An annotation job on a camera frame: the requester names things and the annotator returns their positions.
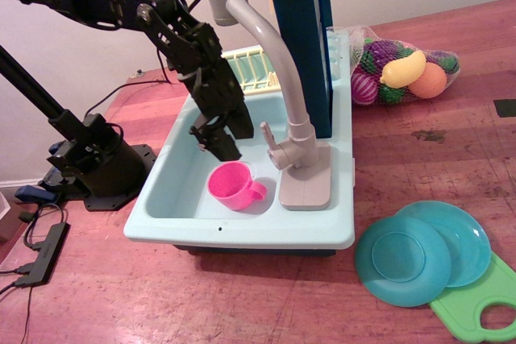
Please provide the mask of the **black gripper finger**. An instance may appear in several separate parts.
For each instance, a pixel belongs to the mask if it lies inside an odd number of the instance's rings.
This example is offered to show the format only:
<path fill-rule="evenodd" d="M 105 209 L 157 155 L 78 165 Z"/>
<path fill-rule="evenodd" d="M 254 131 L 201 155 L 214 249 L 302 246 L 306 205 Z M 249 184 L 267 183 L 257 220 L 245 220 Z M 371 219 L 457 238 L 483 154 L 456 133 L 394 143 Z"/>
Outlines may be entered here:
<path fill-rule="evenodd" d="M 235 140 L 225 131 L 225 126 L 223 116 L 211 120 L 199 116 L 189 128 L 189 134 L 197 140 L 201 151 L 209 151 L 219 161 L 239 160 L 241 153 Z"/>
<path fill-rule="evenodd" d="M 238 102 L 235 108 L 229 112 L 227 126 L 235 139 L 253 138 L 254 127 L 244 101 Z"/>

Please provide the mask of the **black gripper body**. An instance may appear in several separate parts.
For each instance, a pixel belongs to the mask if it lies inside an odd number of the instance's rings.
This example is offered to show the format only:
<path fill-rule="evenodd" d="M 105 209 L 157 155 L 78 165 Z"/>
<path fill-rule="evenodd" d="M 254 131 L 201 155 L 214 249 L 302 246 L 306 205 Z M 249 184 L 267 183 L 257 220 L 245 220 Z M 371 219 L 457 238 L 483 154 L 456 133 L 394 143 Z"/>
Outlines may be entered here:
<path fill-rule="evenodd" d="M 177 79 L 186 86 L 205 117 L 246 114 L 243 91 L 226 59 L 220 57 L 207 66 L 177 72 Z"/>

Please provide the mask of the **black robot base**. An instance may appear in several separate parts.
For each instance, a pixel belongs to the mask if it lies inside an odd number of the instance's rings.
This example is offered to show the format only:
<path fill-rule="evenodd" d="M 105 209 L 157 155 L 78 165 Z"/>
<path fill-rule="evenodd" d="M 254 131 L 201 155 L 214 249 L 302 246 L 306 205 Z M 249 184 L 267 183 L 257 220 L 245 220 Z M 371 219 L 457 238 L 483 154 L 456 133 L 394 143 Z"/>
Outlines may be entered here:
<path fill-rule="evenodd" d="M 48 122 L 64 141 L 52 149 L 40 187 L 64 201 L 83 201 L 89 211 L 118 210 L 139 195 L 156 162 L 147 144 L 128 144 L 123 128 L 100 114 L 80 121 L 64 110 Z"/>

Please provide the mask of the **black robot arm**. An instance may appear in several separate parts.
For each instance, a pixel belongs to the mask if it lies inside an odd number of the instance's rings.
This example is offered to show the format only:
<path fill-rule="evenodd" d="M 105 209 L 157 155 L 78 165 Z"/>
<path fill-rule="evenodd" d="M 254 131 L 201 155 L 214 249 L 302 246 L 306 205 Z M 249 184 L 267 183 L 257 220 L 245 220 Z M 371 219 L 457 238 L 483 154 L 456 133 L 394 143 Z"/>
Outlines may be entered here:
<path fill-rule="evenodd" d="M 177 71 L 201 111 L 189 132 L 220 161 L 238 160 L 237 139 L 254 135 L 243 92 L 211 25 L 183 0 L 18 0 L 41 4 L 87 27 L 143 32 Z"/>

